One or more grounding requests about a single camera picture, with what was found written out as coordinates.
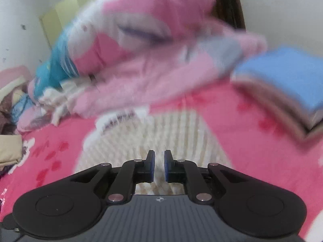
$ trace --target white logo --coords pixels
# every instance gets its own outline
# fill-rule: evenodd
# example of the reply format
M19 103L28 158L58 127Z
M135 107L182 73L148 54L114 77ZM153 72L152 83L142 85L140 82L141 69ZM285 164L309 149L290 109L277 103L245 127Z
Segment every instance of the white logo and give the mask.
M158 202L163 202L164 200L165 200L165 198L162 198L161 196L156 198L156 201L158 201Z

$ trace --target bed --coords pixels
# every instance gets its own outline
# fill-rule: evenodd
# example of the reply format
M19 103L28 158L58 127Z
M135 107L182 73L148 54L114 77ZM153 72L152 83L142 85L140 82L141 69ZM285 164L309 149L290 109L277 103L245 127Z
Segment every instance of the bed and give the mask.
M214 13L235 27L244 27L239 0L218 0ZM139 112L149 116L184 109L201 116L234 169L299 195L307 206L300 236L307 241L322 241L322 141L296 143L264 109L227 80L139 108ZM73 116L58 127L48 125L25 134L24 159L0 181L0 219L12 211L23 193L73 174L89 139L100 134L99 122L109 116Z

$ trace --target blue fabric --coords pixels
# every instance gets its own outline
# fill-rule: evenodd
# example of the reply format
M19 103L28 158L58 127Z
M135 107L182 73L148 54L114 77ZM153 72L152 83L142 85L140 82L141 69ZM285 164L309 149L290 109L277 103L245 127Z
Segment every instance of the blue fabric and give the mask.
M309 112L323 107L323 59L303 51L279 48L243 62L233 75L263 80Z
M33 107L33 101L31 101L28 94L24 94L22 98L11 109L11 121L17 125L22 113L30 107Z
M78 77L79 73L68 54L66 28L59 36L53 47L49 61L42 64L36 70L34 98L38 100L47 87L60 89L60 82L69 78Z

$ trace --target gray patch on garment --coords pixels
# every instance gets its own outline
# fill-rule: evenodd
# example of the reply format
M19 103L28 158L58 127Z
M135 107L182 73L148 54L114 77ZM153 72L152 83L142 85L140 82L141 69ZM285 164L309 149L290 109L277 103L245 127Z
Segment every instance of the gray patch on garment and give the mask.
M198 45L213 58L214 65L219 68L220 76L230 72L243 56L238 41L229 37L203 38L198 41Z

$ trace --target beige folded cloth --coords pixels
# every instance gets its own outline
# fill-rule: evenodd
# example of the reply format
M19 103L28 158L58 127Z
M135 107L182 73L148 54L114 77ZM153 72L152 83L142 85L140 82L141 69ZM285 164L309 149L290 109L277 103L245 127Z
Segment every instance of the beige folded cloth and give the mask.
M112 127L93 142L80 156L75 172L100 163L121 166L132 159L145 159L149 150L156 153L155 179L151 184L136 186L136 194L183 194L183 185L165 182L164 151L171 150L174 159L194 161L207 167L217 162L230 167L230 161L217 139L195 111L181 111L132 118Z
M23 155L21 136L0 135L0 167L16 164Z

